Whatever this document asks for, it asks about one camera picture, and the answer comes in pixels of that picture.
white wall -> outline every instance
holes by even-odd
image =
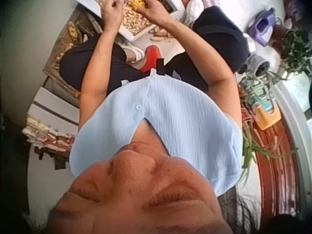
[[[75,0],[8,0],[1,6],[1,107],[17,125],[44,83],[43,67]]]

fabric pile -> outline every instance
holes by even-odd
[[[22,133],[35,147],[49,148],[57,152],[70,152],[76,137],[72,134],[60,133],[31,117],[27,118],[26,127]]]

plastic pot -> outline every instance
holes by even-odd
[[[263,75],[270,68],[270,62],[267,59],[264,59],[260,55],[252,55],[248,60],[248,73],[259,77]]]

cheek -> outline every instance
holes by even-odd
[[[214,189],[209,181],[204,178],[192,165],[187,161],[171,157],[166,163],[163,164],[163,168],[160,171],[161,176],[167,176],[172,181],[184,181],[185,183],[192,183],[196,187],[197,192],[205,201],[206,205],[215,214],[221,214],[221,208]]]
[[[73,182],[69,191],[87,200],[104,201],[111,187],[108,172],[109,162],[97,163],[83,172]]]

